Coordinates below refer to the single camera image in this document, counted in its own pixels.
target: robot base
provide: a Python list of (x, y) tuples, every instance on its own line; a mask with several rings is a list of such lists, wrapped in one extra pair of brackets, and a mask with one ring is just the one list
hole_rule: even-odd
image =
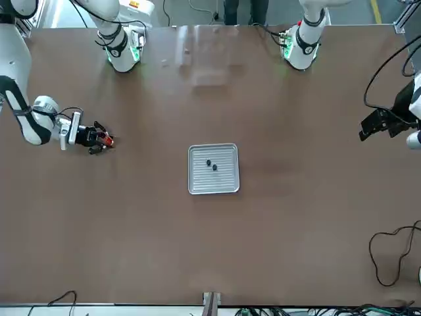
[(319, 44), (312, 50), (311, 53), (305, 54), (301, 47), (299, 47), (296, 40), (296, 33), (298, 32), (298, 29), (298, 25), (294, 25), (289, 30), (281, 33), (280, 43), (285, 45), (285, 47), (280, 47), (281, 56), (294, 69), (306, 70), (315, 60)]

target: robotic arm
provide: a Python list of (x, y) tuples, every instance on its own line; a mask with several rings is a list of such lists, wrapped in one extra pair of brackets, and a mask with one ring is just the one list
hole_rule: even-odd
[[(91, 5), (96, 4), (99, 7), (98, 1), (91, 0), (90, 2)], [(119, 10), (118, 0), (107, 2), (108, 5), (105, 1), (102, 3), (103, 11), (98, 10), (97, 13), (104, 14), (105, 11), (113, 11), (116, 17)], [(63, 118), (63, 114), (59, 112), (59, 106), (53, 99), (46, 96), (38, 97), (34, 105), (29, 105), (26, 90), (32, 59), (24, 40), (16, 29), (14, 19), (15, 17), (31, 18), (35, 15), (37, 6), (38, 0), (0, 0), (0, 43), (4, 43), (0, 49), (0, 105), (2, 100), (7, 101), (20, 125), (22, 135), (33, 145), (43, 145), (51, 138), (55, 138), (60, 140), (63, 150), (69, 144), (90, 147), (90, 153), (99, 153), (112, 147), (112, 136), (98, 122), (95, 122), (93, 126), (80, 124), (83, 111), (74, 111), (71, 118), (68, 116)], [(136, 62), (132, 61), (132, 54), (130, 54), (132, 58), (128, 58), (126, 47), (129, 45), (123, 45), (125, 40), (127, 44), (125, 31), (122, 31), (120, 24), (106, 24), (103, 21), (98, 24), (101, 24), (102, 34), (108, 34), (105, 37), (110, 38), (106, 49), (112, 47), (118, 51), (115, 55), (112, 54), (113, 66), (117, 71), (128, 71), (128, 67), (132, 68)]]
[(391, 138), (415, 128), (407, 138), (407, 145), (411, 149), (421, 149), (421, 72), (397, 94), (391, 109), (378, 108), (361, 122), (359, 133), (361, 141), (371, 135), (387, 130)]
[(338, 7), (352, 0), (299, 0), (304, 17), (281, 33), (281, 55), (295, 69), (307, 69), (316, 58), (320, 36), (327, 23), (326, 7)]

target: cable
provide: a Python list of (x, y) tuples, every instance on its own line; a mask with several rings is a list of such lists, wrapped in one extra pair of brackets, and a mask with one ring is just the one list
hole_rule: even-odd
[(76, 305), (76, 301), (78, 300), (78, 294), (76, 293), (76, 291), (73, 291), (73, 290), (67, 291), (66, 293), (64, 293), (59, 298), (56, 298), (55, 300), (52, 300), (51, 302), (49, 302), (47, 304), (47, 306), (52, 306), (53, 304), (57, 303), (58, 301), (61, 301), (63, 298), (65, 298), (69, 294), (73, 294), (73, 304), (70, 307), (70, 311), (68, 311), (68, 316), (71, 316), (72, 315), (72, 310), (73, 310), (74, 306)]
[(29, 310), (29, 312), (28, 312), (27, 316), (30, 316), (30, 315), (32, 314), (32, 311), (34, 310), (34, 308), (35, 308), (35, 306), (34, 306), (34, 305), (33, 305), (33, 306), (31, 306), (31, 308), (30, 308), (30, 310)]
[(416, 46), (415, 48), (414, 48), (414, 50), (409, 54), (409, 56), (408, 56), (408, 58), (406, 59), (406, 61), (405, 61), (405, 63), (403, 64), (403, 67), (402, 67), (402, 75), (404, 76), (404, 77), (412, 77), (412, 76), (414, 76), (415, 74), (416, 74), (416, 71), (414, 71), (414, 72), (411, 72), (410, 74), (408, 74), (408, 73), (406, 73), (405, 72), (405, 69), (406, 69), (406, 67), (407, 67), (407, 65), (408, 65), (408, 63), (409, 63), (409, 61), (412, 59), (412, 56), (414, 56), (414, 54), (416, 53), (416, 51), (418, 51), (419, 50), (419, 48), (421, 47), (421, 44), (419, 44), (418, 46)]
[(76, 12), (79, 14), (80, 19), (82, 20), (82, 22), (85, 24), (85, 27), (87, 28), (87, 24), (83, 18), (83, 16), (80, 14), (79, 9), (77, 8), (77, 6), (73, 3), (73, 1), (70, 0), (70, 3), (73, 5), (73, 7), (75, 8)]
[(391, 109), (389, 109), (388, 107), (382, 107), (380, 105), (376, 105), (376, 104), (371, 104), (369, 102), (367, 102), (367, 94), (368, 94), (368, 90), (370, 89), (373, 81), (376, 79), (377, 75), (379, 74), (380, 71), (382, 71), (382, 69), (384, 68), (385, 65), (387, 65), (393, 58), (395, 58), (396, 56), (398, 56), (398, 54), (400, 54), (401, 51), (403, 51), (404, 49), (406, 49), (407, 47), (411, 46), (414, 42), (418, 41), (421, 38), (421, 35), (416, 36), (413, 40), (411, 40), (410, 42), (408, 42), (407, 44), (405, 44), (404, 46), (402, 46), (400, 49), (398, 49), (396, 52), (394, 52), (394, 54), (392, 54), (392, 56), (390, 56), (388, 59), (386, 59), (385, 62), (383, 62), (383, 64), (379, 67), (379, 69), (373, 74), (373, 76), (371, 77), (366, 91), (364, 92), (364, 104), (366, 107), (371, 107), (372, 109), (382, 109), (384, 111), (387, 111), (389, 114), (393, 115), (396, 119), (398, 119), (399, 121), (405, 123), (406, 125), (412, 126), (413, 123), (409, 123), (407, 121), (405, 121), (403, 118), (401, 118), (399, 115), (396, 115)]
[(67, 110), (80, 110), (82, 112), (81, 114), (82, 115), (84, 114), (84, 110), (82, 108), (80, 108), (80, 107), (65, 107), (63, 110), (61, 110), (58, 113), (55, 113), (53, 116), (56, 117), (57, 115), (63, 115), (63, 116), (68, 117), (67, 115), (63, 114)]
[[(65, 298), (69, 294), (73, 294), (73, 303), (70, 306), (70, 311), (68, 311), (68, 316), (72, 316), (72, 310), (75, 308), (76, 302), (78, 300), (78, 294), (76, 293), (76, 291), (73, 291), (73, 290), (67, 291), (62, 296), (60, 296), (60, 297), (56, 298), (55, 300), (52, 300), (51, 302), (49, 302), (47, 304), (47, 307), (51, 307), (52, 305), (54, 305), (58, 301), (61, 301), (63, 298)], [(29, 310), (27, 316), (30, 316), (31, 315), (31, 313), (32, 313), (32, 311), (34, 310), (35, 307), (37, 307), (37, 306), (35, 306), (35, 305), (31, 306), (31, 309)]]
[(164, 11), (164, 14), (166, 15), (166, 18), (168, 19), (168, 26), (170, 26), (171, 25), (171, 18), (165, 10), (165, 0), (162, 2), (162, 11)]
[(280, 47), (287, 47), (285, 44), (281, 44), (279, 41), (276, 40), (275, 36), (280, 38), (281, 33), (285, 32), (286, 30), (283, 30), (279, 33), (273, 32), (271, 30), (269, 30), (265, 25), (260, 24), (260, 23), (253, 23), (252, 26), (260, 26), (265, 32), (270, 34), (270, 37), (273, 39), (273, 41), (275, 42), (276, 45), (280, 46)]
[(136, 23), (136, 22), (138, 22), (138, 23), (141, 23), (143, 25), (143, 27), (145, 28), (145, 31), (146, 31), (146, 24), (143, 23), (141, 20), (131, 20), (131, 21), (125, 21), (125, 22), (105, 20), (104, 18), (101, 18), (99, 15), (93, 13), (92, 11), (88, 10), (83, 5), (81, 5), (79, 3), (79, 0), (69, 0), (69, 1), (74, 1), (81, 8), (83, 8), (83, 10), (85, 10), (86, 12), (88, 12), (91, 16), (94, 16), (95, 18), (98, 18), (101, 21), (108, 22), (108, 23), (113, 23), (113, 24), (130, 24), (130, 23)]
[(213, 12), (211, 10), (206, 10), (206, 9), (200, 9), (200, 8), (196, 8), (191, 4), (191, 0), (189, 0), (189, 5), (193, 10), (199, 11), (199, 12), (205, 12), (205, 13), (209, 13), (210, 16), (212, 17), (212, 20), (210, 20), (209, 25), (211, 25), (213, 23), (214, 20), (214, 16), (213, 16)]
[[(370, 241), (369, 241), (369, 243), (368, 243), (368, 252), (370, 253), (370, 258), (371, 258), (371, 261), (373, 262), (373, 265), (374, 265), (374, 268), (375, 268), (375, 270), (376, 270), (376, 278), (377, 278), (377, 281), (382, 285), (382, 286), (386, 286), (386, 287), (388, 287), (388, 286), (393, 286), (393, 285), (395, 285), (396, 284), (396, 282), (399, 280), (399, 277), (401, 276), (401, 266), (402, 266), (402, 260), (403, 260), (403, 258), (405, 258), (408, 254), (409, 254), (409, 252), (410, 252), (410, 250), (411, 250), (411, 247), (412, 247), (412, 241), (414, 240), (414, 233), (415, 233), (415, 230), (417, 230), (417, 231), (420, 231), (421, 232), (421, 228), (420, 227), (417, 227), (417, 224), (419, 223), (419, 222), (421, 222), (421, 221), (416, 221), (412, 226), (402, 226), (402, 227), (399, 227), (398, 229), (396, 229), (394, 232), (377, 232), (377, 233), (375, 233), (372, 237), (371, 237), (371, 239), (370, 239)], [(387, 236), (394, 236), (394, 235), (396, 235), (396, 234), (398, 234), (401, 230), (404, 230), (404, 229), (410, 229), (410, 233), (409, 233), (409, 242), (408, 242), (408, 244), (407, 244), (407, 250), (406, 251), (404, 251), (402, 254), (401, 254), (401, 256), (399, 257), (399, 260), (398, 260), (398, 264), (397, 264), (397, 272), (396, 272), (396, 277), (393, 279), (393, 281), (392, 282), (390, 282), (390, 283), (384, 283), (383, 281), (381, 281), (380, 280), (380, 278), (379, 278), (379, 269), (378, 269), (378, 266), (377, 266), (377, 263), (376, 263), (376, 260), (374, 260), (374, 256), (373, 256), (373, 253), (372, 253), (372, 242), (373, 242), (373, 239), (376, 237), (376, 236), (378, 236), (378, 235), (387, 235)]]
[(281, 32), (273, 32), (273, 31), (269, 30), (265, 25), (260, 24), (260, 23), (253, 23), (252, 25), (253, 26), (260, 26), (263, 30), (265, 30), (269, 34), (272, 34), (272, 35), (275, 35), (275, 36), (279, 36), (279, 33), (281, 33)]

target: metal bracket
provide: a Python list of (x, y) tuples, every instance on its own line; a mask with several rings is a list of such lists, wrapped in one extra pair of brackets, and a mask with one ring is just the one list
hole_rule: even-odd
[(409, 18), (414, 14), (414, 12), (418, 9), (421, 5), (421, 2), (411, 3), (407, 5), (399, 18), (395, 22), (393, 22), (393, 26), (395, 27), (396, 34), (404, 34), (405, 33), (405, 24), (408, 22)]
[(203, 309), (202, 316), (217, 316), (218, 306), (221, 304), (221, 294), (216, 292), (203, 293)]

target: white cable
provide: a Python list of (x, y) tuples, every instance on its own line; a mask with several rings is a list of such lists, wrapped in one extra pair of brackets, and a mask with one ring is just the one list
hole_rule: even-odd
[(191, 4), (191, 0), (189, 0), (189, 5), (190, 5), (190, 7), (191, 7), (193, 10), (196, 10), (196, 11), (199, 11), (199, 12), (206, 12), (206, 13), (209, 13), (209, 14), (212, 16), (212, 20), (211, 20), (211, 22), (209, 23), (209, 25), (211, 25), (211, 24), (213, 23), (213, 19), (214, 19), (214, 17), (213, 17), (213, 12), (212, 12), (211, 10), (206, 10), (206, 9), (196, 8), (196, 7), (194, 7), (194, 6)]

